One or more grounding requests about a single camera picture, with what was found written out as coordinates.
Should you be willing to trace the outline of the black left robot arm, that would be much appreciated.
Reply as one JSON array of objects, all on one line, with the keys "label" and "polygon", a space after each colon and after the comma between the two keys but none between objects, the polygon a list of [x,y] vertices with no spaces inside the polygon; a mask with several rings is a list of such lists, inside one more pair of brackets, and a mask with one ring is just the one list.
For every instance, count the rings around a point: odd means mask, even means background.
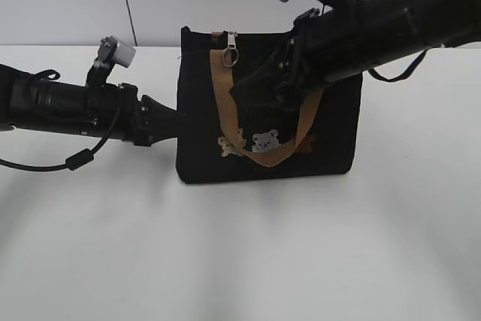
[{"label": "black left robot arm", "polygon": [[178,138],[188,128],[185,114],[139,96],[131,84],[81,86],[59,78],[53,69],[30,74],[2,65],[1,124],[94,138],[106,135],[141,147]]}]

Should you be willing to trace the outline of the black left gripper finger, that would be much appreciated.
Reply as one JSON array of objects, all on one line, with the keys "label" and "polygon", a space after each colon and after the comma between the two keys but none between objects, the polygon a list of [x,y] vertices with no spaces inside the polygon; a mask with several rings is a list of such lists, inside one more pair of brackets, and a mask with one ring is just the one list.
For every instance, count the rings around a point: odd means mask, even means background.
[{"label": "black left gripper finger", "polygon": [[155,144],[168,139],[179,138],[186,133],[187,117],[153,98],[148,98],[148,141]]}]

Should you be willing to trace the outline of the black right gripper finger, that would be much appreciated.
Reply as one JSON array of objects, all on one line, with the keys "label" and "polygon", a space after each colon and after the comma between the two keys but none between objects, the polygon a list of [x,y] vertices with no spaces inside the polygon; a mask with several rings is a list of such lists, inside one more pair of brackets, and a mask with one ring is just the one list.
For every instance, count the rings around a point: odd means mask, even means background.
[{"label": "black right gripper finger", "polygon": [[289,82],[291,46],[280,45],[270,50],[246,74],[234,76],[229,95],[240,109],[292,108],[292,85]]}]

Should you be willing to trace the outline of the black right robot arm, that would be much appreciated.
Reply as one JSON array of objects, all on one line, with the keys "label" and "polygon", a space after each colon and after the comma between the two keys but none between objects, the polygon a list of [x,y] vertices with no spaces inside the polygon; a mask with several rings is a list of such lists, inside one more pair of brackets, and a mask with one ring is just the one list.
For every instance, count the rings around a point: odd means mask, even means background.
[{"label": "black right robot arm", "polygon": [[297,108],[349,77],[432,48],[480,39],[480,0],[317,0],[229,93],[242,107]]}]

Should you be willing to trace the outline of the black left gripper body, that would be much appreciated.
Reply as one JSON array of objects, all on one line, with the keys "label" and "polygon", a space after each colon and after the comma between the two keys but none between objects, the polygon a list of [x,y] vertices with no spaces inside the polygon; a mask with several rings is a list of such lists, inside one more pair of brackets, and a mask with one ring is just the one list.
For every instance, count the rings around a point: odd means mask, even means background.
[{"label": "black left gripper body", "polygon": [[135,146],[150,147],[165,140],[163,104],[148,95],[138,98],[138,88],[127,83],[119,85],[119,95],[119,129],[123,131],[123,141]]}]

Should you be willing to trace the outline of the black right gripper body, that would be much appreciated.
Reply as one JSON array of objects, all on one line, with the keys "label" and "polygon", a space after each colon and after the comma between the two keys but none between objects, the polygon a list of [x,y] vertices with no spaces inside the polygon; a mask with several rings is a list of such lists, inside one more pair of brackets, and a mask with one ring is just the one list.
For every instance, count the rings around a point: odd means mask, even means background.
[{"label": "black right gripper body", "polygon": [[298,16],[288,41],[283,61],[279,64],[280,82],[276,85],[276,96],[283,110],[295,111],[308,94],[308,73],[310,66],[304,58],[307,42],[307,28],[312,20],[323,15],[324,8],[311,8]]}]

